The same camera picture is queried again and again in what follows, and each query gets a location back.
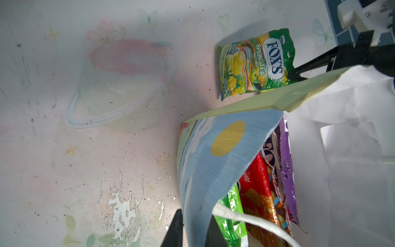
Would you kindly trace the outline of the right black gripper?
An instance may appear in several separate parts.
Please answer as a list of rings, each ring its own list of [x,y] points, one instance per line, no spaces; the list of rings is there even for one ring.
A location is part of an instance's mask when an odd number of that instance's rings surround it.
[[[294,68],[288,79],[294,82],[306,80],[301,74],[310,70],[326,67],[326,72],[356,65],[372,65],[379,72],[395,76],[395,45],[371,46],[373,32],[363,32],[355,44],[337,46],[317,58]]]

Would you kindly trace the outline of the bright green snack packet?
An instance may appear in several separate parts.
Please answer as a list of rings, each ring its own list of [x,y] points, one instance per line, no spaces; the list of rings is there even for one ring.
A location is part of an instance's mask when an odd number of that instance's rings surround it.
[[[237,184],[218,202],[233,212],[244,213]],[[229,247],[249,246],[247,229],[244,222],[226,219],[220,216],[215,216],[215,219]]]

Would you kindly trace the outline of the red snack packet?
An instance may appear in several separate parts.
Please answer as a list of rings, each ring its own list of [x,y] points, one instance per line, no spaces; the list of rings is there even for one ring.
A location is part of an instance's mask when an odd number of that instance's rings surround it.
[[[291,235],[288,213],[274,192],[271,175],[269,165],[261,154],[257,154],[238,182],[243,211],[270,221]]]

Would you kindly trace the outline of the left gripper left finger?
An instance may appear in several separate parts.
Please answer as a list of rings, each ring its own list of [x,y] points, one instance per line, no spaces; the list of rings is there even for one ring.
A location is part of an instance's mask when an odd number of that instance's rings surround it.
[[[174,217],[163,239],[161,247],[182,247],[183,227],[183,213],[181,209],[178,209],[174,214]]]

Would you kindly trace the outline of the purple Fox's candy packet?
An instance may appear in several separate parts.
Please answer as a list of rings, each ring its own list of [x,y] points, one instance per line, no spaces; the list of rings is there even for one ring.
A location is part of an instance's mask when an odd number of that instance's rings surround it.
[[[291,223],[299,224],[293,162],[287,116],[284,115],[274,132],[263,145],[263,158],[266,162],[271,183],[271,195],[279,211],[282,227]]]

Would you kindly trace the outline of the green Fox's spring tea packet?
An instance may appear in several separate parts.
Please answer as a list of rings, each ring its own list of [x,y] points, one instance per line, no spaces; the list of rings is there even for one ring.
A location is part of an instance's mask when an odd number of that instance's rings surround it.
[[[289,29],[217,47],[221,100],[229,96],[265,92],[294,81],[295,47]]]

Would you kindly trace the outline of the floral paper gift bag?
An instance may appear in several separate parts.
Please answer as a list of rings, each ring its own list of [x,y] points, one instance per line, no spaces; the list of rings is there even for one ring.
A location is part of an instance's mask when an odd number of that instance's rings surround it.
[[[318,75],[185,121],[177,155],[187,241],[287,120],[298,219],[313,247],[395,244],[395,86],[373,66]]]

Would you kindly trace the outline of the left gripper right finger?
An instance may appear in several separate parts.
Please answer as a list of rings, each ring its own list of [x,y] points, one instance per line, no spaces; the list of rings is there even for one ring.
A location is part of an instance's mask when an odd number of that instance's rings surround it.
[[[210,220],[205,247],[228,247],[214,216]]]

